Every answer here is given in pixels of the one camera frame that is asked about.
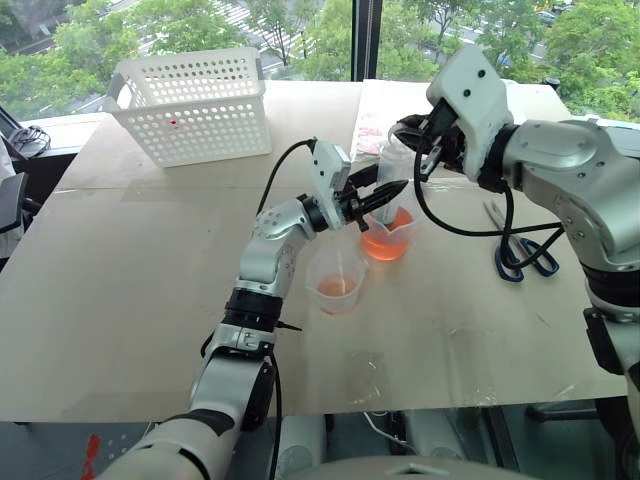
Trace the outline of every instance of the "blue scissors handle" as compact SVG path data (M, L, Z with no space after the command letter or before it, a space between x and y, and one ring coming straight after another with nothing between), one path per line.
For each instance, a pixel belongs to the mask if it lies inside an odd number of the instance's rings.
M511 247L507 247L507 258L511 263L520 262L518 257L516 257L516 254L513 253L513 250L511 250ZM506 280L507 282L514 282L514 283L521 282L522 280L524 280L524 274L522 273L522 270L520 268L518 268L517 270L509 270L507 267L504 266L504 264L502 263L502 258L500 257L500 246L496 247L496 251L494 253L494 260L495 260L496 268L498 269L498 275L500 275L500 278L502 278L503 280Z
M520 245L531 255L540 248L540 245L529 238L520 238ZM531 265L535 267L543 277L550 277L560 269L560 265L549 252L545 251Z

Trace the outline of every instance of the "white plastic basket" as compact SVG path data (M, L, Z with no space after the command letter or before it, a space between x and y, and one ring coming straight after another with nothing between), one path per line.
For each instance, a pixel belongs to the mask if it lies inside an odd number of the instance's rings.
M271 152L255 48L118 63L104 109L160 167Z

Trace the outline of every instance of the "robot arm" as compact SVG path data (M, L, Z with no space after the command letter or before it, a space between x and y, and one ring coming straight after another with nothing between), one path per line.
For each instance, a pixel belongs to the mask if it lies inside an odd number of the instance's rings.
M375 182L377 167L349 176L350 167L340 147L315 142L314 194L256 217L224 319L204 349L188 412L142 438L101 480L224 478L241 432L260 426L269 410L275 370L268 360L274 331L295 328L279 317L298 253L323 230L338 230L354 221L366 229L363 216L390 202L407 184L390 182L360 198L357 189Z
M513 125L504 83L475 46L443 68L427 97L433 112L401 120L395 135L414 150L433 148L485 189L506 182L557 215L587 277L596 359L626 377L640 431L640 160L591 123Z

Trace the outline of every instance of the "paper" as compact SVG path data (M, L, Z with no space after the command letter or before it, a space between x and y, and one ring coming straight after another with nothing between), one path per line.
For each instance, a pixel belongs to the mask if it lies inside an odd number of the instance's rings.
M401 118L429 113L428 83L365 80L351 142L354 162L377 157L387 141L387 132Z

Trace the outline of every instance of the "window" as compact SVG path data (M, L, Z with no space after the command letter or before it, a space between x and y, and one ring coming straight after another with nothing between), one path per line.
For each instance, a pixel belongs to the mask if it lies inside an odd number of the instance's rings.
M384 0L377 78L429 81L466 44L576 115L640 122L638 0Z
M349 80L351 0L0 0L0 105L97 112L121 59L244 45L267 78Z

